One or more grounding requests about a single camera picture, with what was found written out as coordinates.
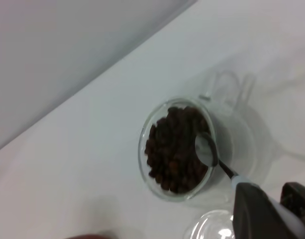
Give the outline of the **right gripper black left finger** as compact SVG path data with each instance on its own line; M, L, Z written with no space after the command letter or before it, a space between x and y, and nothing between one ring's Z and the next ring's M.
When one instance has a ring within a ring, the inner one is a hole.
M233 216L237 239L305 239L305 216L298 218L255 184L237 184Z

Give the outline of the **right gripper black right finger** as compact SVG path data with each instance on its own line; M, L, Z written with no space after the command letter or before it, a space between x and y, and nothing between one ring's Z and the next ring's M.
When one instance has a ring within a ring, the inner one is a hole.
M282 187L280 204L298 218L305 216L305 186L298 182L287 182Z

